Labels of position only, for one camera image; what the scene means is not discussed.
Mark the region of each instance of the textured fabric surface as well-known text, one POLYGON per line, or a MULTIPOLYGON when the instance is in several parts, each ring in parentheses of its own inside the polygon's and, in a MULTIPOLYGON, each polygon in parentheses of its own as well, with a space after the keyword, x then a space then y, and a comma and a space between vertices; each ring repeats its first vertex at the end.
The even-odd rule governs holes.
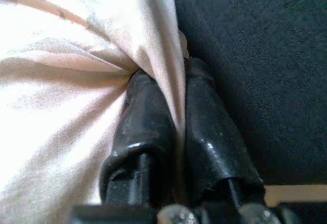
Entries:
POLYGON ((327 0, 175 0, 268 184, 327 182, 327 0))
POLYGON ((174 0, 0 0, 0 222, 62 223, 99 204, 99 170, 138 67, 184 132, 174 0))

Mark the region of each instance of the dark gray upholstery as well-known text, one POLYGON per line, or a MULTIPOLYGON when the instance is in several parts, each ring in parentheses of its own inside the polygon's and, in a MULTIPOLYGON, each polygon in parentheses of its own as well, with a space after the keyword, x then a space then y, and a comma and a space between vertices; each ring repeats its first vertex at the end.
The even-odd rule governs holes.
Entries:
POLYGON ((327 0, 175 0, 267 184, 327 182, 327 0))

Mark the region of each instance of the cloth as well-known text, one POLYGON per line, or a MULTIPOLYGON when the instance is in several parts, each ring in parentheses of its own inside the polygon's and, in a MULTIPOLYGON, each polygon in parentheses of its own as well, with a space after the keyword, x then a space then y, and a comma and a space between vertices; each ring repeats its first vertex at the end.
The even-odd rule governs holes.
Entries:
POLYGON ((0 220, 62 223, 98 175, 139 67, 179 142, 186 39, 174 0, 0 0, 0 220))
POLYGON ((175 0, 266 184, 327 183, 327 0, 175 0))

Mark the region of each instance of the white fabric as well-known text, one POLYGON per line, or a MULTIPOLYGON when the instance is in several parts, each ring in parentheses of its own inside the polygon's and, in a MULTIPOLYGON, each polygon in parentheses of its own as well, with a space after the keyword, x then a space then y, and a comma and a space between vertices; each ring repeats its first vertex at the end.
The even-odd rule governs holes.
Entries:
POLYGON ((62 223, 73 205, 100 203, 138 67, 183 140, 188 54, 174 0, 0 0, 0 34, 1 223, 62 223))

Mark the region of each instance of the wrinkled fabric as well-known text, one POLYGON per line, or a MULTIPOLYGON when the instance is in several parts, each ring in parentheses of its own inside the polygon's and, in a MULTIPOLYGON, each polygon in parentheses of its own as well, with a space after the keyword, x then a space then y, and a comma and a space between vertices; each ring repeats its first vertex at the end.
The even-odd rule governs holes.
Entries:
POLYGON ((62 223, 98 176, 140 67, 182 148, 186 39, 174 0, 0 0, 0 219, 62 223))

